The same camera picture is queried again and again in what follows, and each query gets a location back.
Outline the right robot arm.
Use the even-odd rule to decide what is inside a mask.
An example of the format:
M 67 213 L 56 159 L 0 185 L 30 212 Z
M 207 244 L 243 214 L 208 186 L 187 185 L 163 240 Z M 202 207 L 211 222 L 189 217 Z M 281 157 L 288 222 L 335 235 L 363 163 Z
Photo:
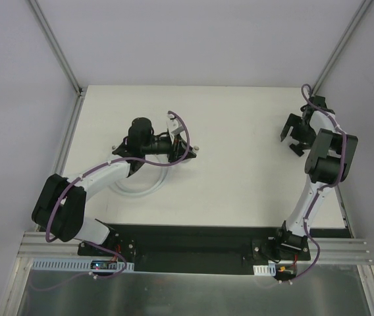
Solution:
M 302 115 L 289 115 L 280 139 L 291 137 L 295 142 L 290 148 L 298 156 L 309 151 L 304 167 L 306 183 L 293 212 L 275 234 L 252 240 L 252 255 L 259 261 L 310 259 L 308 244 L 314 216 L 325 196 L 348 176 L 358 144 L 356 136 L 341 129 L 324 97 L 310 95 L 305 100 Z

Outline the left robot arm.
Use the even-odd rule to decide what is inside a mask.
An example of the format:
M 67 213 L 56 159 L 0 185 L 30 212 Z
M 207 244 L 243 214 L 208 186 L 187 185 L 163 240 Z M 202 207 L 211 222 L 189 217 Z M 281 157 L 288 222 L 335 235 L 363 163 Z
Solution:
M 81 240 L 92 244 L 98 254 L 111 255 L 116 243 L 113 233 L 106 224 L 86 216 L 88 200 L 111 184 L 134 175 L 147 163 L 171 167 L 185 160 L 190 137 L 181 134 L 187 131 L 184 121 L 172 111 L 168 113 L 167 129 L 161 134 L 155 134 L 148 118 L 136 118 L 107 160 L 75 176 L 51 175 L 32 212 L 32 220 L 45 229 L 46 242 Z M 148 161 L 148 155 L 166 155 L 168 162 Z

